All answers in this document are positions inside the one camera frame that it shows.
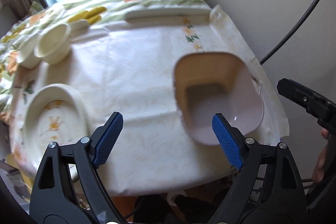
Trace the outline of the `right hand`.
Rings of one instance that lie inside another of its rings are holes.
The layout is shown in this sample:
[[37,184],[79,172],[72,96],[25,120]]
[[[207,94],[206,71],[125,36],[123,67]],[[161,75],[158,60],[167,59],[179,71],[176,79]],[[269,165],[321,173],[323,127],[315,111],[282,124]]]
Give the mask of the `right hand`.
[[322,181],[325,171],[324,171],[324,165],[326,161],[326,151],[327,151],[327,146],[323,148],[321,153],[318,156],[317,164],[314,167],[313,174],[312,174],[312,180],[314,183],[319,183]]

